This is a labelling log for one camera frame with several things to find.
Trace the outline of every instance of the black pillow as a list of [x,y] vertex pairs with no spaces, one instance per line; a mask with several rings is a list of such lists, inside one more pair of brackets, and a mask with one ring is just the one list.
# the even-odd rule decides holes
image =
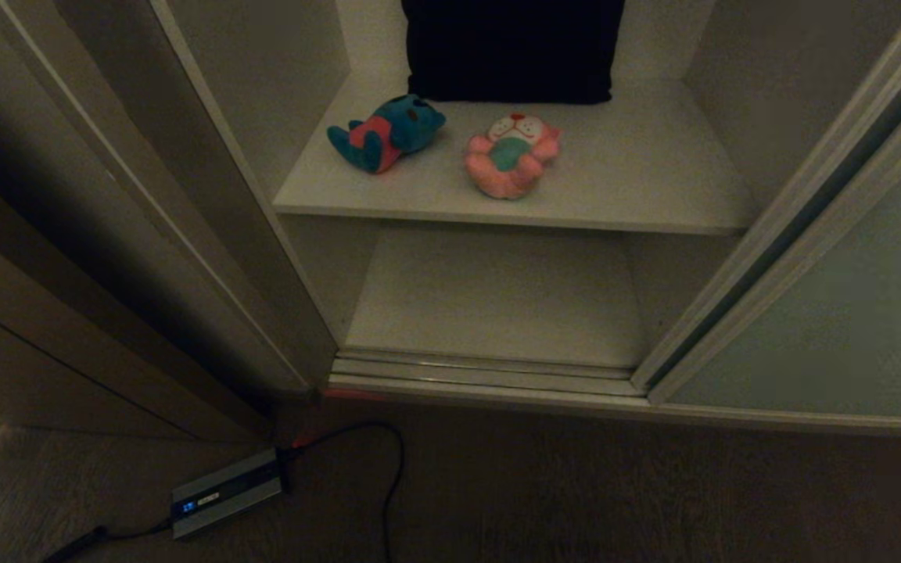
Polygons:
[[611,99],[623,0],[401,0],[408,90],[425,99]]

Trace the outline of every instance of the stuffed toy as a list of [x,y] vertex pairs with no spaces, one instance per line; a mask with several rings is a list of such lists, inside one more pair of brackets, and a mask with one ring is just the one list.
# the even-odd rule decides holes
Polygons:
[[386,101],[366,121],[351,121],[350,131],[333,125],[328,139],[357,168],[380,174],[404,153],[423,149],[447,122],[415,94]]
[[560,134],[539,117],[508,115],[468,142],[465,168],[486,195],[518,199],[533,189],[544,163],[558,156]]

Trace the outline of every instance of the power cord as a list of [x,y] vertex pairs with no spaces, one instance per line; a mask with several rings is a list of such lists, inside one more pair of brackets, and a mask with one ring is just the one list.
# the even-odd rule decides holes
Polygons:
[[404,439],[401,438],[401,432],[398,431],[398,428],[386,423],[386,421],[363,421],[362,423],[348,425],[346,428],[340,428],[339,430],[329,432],[321,437],[312,439],[311,442],[302,446],[293,446],[287,453],[289,453],[289,459],[297,459],[303,455],[305,451],[310,450],[315,446],[325,444],[325,442],[328,442],[330,439],[339,438],[339,436],[342,436],[347,432],[364,430],[365,428],[380,428],[386,430],[387,432],[391,432],[398,441],[398,468],[396,473],[394,473],[393,480],[391,480],[389,492],[385,495],[385,503],[382,505],[382,534],[383,542],[385,542],[385,561],[387,563],[393,563],[394,559],[391,557],[391,538],[389,531],[389,506],[391,505],[391,498],[393,498],[394,493],[398,489],[398,484],[401,483],[401,472],[405,467],[405,442]]
[[[386,563],[393,563],[394,559],[393,557],[391,557],[391,539],[389,533],[389,506],[391,505],[391,498],[394,497],[394,493],[398,489],[398,484],[401,483],[401,473],[403,473],[405,466],[405,442],[403,437],[401,437],[401,432],[398,431],[398,428],[394,427],[394,425],[386,423],[386,421],[363,421],[362,423],[348,425],[347,427],[340,428],[339,430],[335,430],[329,432],[328,434],[319,436],[316,439],[312,439],[312,441],[308,442],[307,444],[291,446],[291,448],[288,450],[279,450],[279,455],[282,456],[282,460],[284,461],[293,461],[298,457],[303,456],[304,452],[307,452],[315,446],[325,444],[325,442],[328,442],[330,439],[342,436],[347,432],[354,432],[366,428],[380,428],[382,430],[386,430],[387,432],[391,432],[391,434],[393,434],[398,441],[398,468],[396,470],[396,473],[394,473],[393,480],[391,480],[389,491],[387,491],[387,495],[385,496],[385,503],[382,506],[382,534],[383,542],[385,542],[385,561]],[[171,528],[171,518],[166,518],[165,520],[161,521],[151,528],[148,528],[147,530],[133,534],[111,534],[105,526],[96,526],[91,532],[89,532],[89,534],[81,536],[80,538],[66,545],[64,548],[61,548],[58,551],[52,553],[50,556],[44,559],[43,563],[62,563],[64,561],[68,561],[72,557],[75,557],[82,551],[85,551],[86,549],[89,549],[101,543],[121,540],[133,540],[142,538],[144,536],[158,534]]]
[[52,553],[47,559],[44,559],[44,563],[62,563],[63,561],[68,561],[72,557],[75,557],[76,555],[89,549],[90,547],[101,543],[121,540],[133,540],[171,529],[172,520],[169,518],[166,518],[155,526],[148,528],[146,531],[137,532],[135,534],[115,535],[111,534],[110,531],[107,530],[106,526],[96,526],[92,529],[91,532],[89,532],[89,534],[85,534],[77,540],[69,543],[64,548],[61,548],[58,551]]

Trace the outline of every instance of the floor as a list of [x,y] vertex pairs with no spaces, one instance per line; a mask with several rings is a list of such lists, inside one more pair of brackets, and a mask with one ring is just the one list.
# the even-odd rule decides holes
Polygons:
[[[407,440],[400,563],[901,562],[901,439],[351,400],[286,413],[280,439],[366,418]],[[0,427],[0,561],[39,561],[97,524],[148,527],[169,489],[258,449]],[[78,561],[379,562],[394,462],[388,435],[349,435],[294,464],[289,498]]]

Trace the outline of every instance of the white shelf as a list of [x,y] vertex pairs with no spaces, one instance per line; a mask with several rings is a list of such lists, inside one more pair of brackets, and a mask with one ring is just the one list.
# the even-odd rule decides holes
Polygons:
[[344,346],[611,368],[646,352],[614,235],[435,224],[382,232]]
[[[698,235],[737,234],[754,220],[747,186],[679,81],[618,81],[615,99],[598,106],[437,102],[447,125],[432,146],[384,174],[357,170],[325,129],[365,119],[404,85],[403,77],[350,75],[275,197],[276,210]],[[475,188],[462,157],[472,135],[512,111],[560,127],[562,154],[535,192],[498,202]]]

